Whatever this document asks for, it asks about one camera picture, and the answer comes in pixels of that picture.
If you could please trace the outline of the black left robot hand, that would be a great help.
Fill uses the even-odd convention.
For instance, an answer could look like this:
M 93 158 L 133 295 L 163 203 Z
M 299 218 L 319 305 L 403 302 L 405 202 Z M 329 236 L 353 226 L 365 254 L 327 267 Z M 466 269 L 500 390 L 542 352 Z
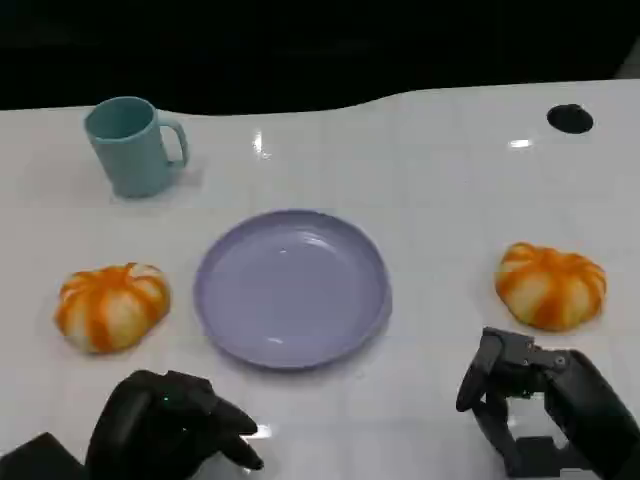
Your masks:
M 190 479 L 217 454 L 250 471 L 264 461 L 244 437 L 255 421 L 186 373 L 137 370 L 117 384 L 92 432 L 92 479 Z

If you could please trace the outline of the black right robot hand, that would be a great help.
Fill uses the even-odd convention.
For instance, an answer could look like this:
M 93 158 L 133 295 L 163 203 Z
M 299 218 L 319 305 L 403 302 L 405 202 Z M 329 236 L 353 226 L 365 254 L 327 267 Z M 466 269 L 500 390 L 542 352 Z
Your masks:
M 510 398 L 540 393 L 567 439 L 516 438 L 508 427 Z M 456 408 L 472 411 L 512 479 L 557 478 L 566 469 L 601 479 L 639 476 L 639 425 L 591 360 L 578 350 L 548 350 L 534 338 L 484 328 L 458 391 Z

